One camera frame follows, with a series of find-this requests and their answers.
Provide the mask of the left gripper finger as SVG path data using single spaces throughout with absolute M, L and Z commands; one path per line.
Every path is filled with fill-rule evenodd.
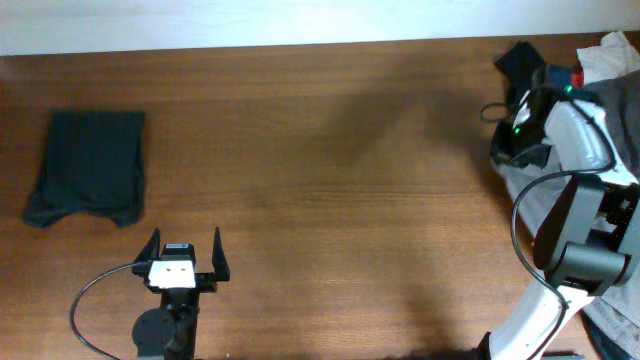
M 230 268 L 224 254 L 220 228 L 216 227 L 212 248 L 212 266 L 217 281 L 230 280 Z
M 161 235 L 160 230 L 155 228 L 149 241 L 135 258 L 135 263 L 149 263 L 159 257 Z

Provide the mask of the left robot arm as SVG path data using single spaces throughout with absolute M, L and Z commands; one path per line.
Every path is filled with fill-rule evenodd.
M 231 277 L 220 230 L 214 231 L 211 272 L 196 270 L 195 248 L 186 243 L 161 243 L 156 229 L 135 258 L 132 273 L 160 296 L 160 305 L 142 313 L 132 328 L 139 359 L 193 359 L 201 294 L 215 293 Z

